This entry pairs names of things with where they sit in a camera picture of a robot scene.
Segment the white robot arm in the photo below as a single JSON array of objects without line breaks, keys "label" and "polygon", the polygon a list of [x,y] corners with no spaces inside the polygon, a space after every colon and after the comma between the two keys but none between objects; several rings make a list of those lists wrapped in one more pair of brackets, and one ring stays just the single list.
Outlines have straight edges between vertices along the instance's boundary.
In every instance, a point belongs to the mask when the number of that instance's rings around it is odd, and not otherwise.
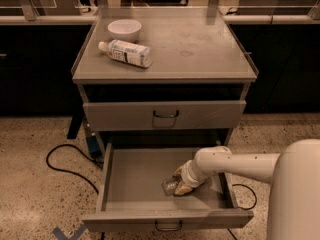
[{"label": "white robot arm", "polygon": [[210,176],[230,173],[270,185],[267,240],[320,240],[320,140],[297,141],[279,153],[234,154],[225,146],[198,150],[180,166],[182,196]]}]

